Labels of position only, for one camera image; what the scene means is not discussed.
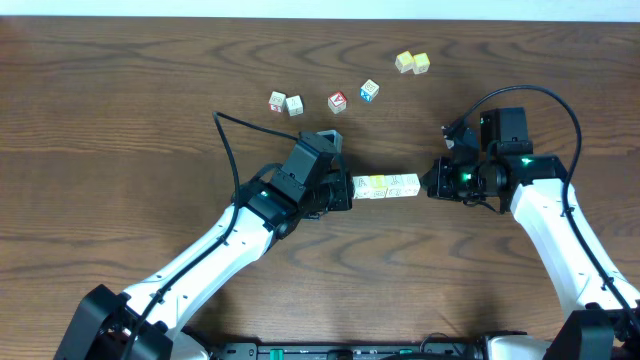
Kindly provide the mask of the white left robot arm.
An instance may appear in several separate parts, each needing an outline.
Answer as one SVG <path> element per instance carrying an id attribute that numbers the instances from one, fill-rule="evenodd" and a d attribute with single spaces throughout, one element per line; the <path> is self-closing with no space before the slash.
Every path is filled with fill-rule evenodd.
<path id="1" fill-rule="evenodd" d="M 79 303 L 58 359 L 206 359 L 183 331 L 231 277 L 258 260 L 303 219 L 351 208 L 353 181 L 328 170 L 300 183 L 268 164 L 238 185 L 231 205 L 199 240 L 149 278 L 116 294 L 104 285 Z"/>

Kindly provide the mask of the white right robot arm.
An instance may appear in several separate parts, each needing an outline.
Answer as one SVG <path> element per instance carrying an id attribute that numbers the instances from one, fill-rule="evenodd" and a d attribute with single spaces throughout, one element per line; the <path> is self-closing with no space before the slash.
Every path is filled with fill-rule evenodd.
<path id="1" fill-rule="evenodd" d="M 421 179 L 428 197 L 482 204 L 500 200 L 525 230 L 565 317 L 551 341 L 516 333 L 487 336 L 486 359 L 636 359 L 639 292 L 610 259 L 584 217 L 555 155 L 510 155 L 483 163 L 441 157 Z"/>

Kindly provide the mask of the plain wooden block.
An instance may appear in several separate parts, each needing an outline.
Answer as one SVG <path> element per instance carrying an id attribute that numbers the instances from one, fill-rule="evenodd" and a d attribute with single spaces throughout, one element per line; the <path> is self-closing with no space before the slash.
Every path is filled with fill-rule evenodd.
<path id="1" fill-rule="evenodd" d="M 405 197 L 416 196 L 420 189 L 421 184 L 417 174 L 402 174 L 401 175 L 403 181 L 403 190 L 402 194 Z"/>

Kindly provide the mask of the yellow number wooden block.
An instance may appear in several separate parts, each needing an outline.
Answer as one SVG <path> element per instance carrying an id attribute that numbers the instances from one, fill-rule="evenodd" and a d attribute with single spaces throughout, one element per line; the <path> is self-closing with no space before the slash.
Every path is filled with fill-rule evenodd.
<path id="1" fill-rule="evenodd" d="M 383 199 L 387 196 L 388 184 L 385 175 L 371 175 L 369 177 L 371 185 L 371 199 Z"/>

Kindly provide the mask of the soccer ball wooden block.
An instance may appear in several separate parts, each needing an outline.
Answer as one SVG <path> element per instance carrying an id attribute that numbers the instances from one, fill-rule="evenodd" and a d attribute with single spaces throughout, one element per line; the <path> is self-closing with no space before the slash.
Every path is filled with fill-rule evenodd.
<path id="1" fill-rule="evenodd" d="M 369 199 L 372 193 L 372 186 L 369 176 L 354 176 L 352 178 L 354 186 L 354 199 Z"/>

